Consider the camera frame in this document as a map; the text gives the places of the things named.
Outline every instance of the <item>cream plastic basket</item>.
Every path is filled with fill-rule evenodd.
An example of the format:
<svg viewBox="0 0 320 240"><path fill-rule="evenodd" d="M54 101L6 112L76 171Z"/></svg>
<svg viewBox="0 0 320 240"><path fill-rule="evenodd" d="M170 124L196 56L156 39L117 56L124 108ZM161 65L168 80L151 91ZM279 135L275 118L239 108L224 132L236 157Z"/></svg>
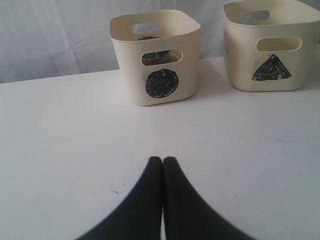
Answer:
<svg viewBox="0 0 320 240"><path fill-rule="evenodd" d="M231 85L289 91L307 80L320 37L320 12L297 0L248 0L224 9L224 60ZM254 18L265 11L266 19Z"/></svg>
<svg viewBox="0 0 320 240"><path fill-rule="evenodd" d="M160 23L160 30L135 34L132 27ZM160 10L116 17L110 21L119 68L130 100L136 105L154 105L182 100L198 86L197 69L200 25L177 10ZM160 38L138 40L139 36ZM144 65L142 57L170 50L177 61Z"/></svg>

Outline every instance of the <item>black triangle drawing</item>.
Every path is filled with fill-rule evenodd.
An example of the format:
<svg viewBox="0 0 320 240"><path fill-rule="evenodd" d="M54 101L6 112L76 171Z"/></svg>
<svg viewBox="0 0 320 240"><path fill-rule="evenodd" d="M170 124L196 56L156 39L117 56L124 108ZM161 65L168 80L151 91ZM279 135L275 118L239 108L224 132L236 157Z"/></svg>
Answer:
<svg viewBox="0 0 320 240"><path fill-rule="evenodd" d="M266 81L266 80L279 80L288 79L292 75L286 69L281 60L272 54L269 59L265 61L253 74L252 80Z"/></svg>

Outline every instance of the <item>black circle drawing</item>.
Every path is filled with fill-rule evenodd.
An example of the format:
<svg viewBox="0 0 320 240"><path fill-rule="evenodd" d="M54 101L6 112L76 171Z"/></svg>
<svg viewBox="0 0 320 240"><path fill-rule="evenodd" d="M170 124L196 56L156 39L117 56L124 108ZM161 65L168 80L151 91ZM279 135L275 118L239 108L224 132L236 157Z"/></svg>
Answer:
<svg viewBox="0 0 320 240"><path fill-rule="evenodd" d="M161 69L152 72L145 83L146 93L155 99L162 99L172 94L179 85L179 79L174 71Z"/></svg>

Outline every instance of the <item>white curtain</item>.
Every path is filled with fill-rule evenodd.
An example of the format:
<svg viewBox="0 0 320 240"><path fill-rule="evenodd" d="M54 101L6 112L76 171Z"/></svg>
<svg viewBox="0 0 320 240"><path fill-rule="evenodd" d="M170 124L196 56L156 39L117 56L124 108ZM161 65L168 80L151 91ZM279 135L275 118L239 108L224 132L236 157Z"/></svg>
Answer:
<svg viewBox="0 0 320 240"><path fill-rule="evenodd" d="M1 0L0 83L118 68L109 21L177 9L202 26L201 58L222 55L223 4L235 0ZM319 0L303 2L320 9Z"/></svg>

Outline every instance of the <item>basket handle hole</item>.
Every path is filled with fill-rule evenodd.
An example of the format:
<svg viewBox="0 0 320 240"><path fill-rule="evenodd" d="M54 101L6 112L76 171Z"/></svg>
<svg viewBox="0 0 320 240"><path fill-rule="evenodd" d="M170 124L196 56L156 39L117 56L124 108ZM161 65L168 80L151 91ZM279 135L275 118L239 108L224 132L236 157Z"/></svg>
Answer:
<svg viewBox="0 0 320 240"><path fill-rule="evenodd" d="M156 33L161 29L161 24L158 21L138 23L132 26L131 30L134 34Z"/></svg>
<svg viewBox="0 0 320 240"><path fill-rule="evenodd" d="M270 18L268 10L244 11L240 14L240 20L244 22L265 21Z"/></svg>
<svg viewBox="0 0 320 240"><path fill-rule="evenodd" d="M259 52L296 51L302 46L301 37L262 38L256 43Z"/></svg>
<svg viewBox="0 0 320 240"><path fill-rule="evenodd" d="M182 58L183 52L179 49L162 50L143 54L141 63L144 66L154 66L179 62Z"/></svg>

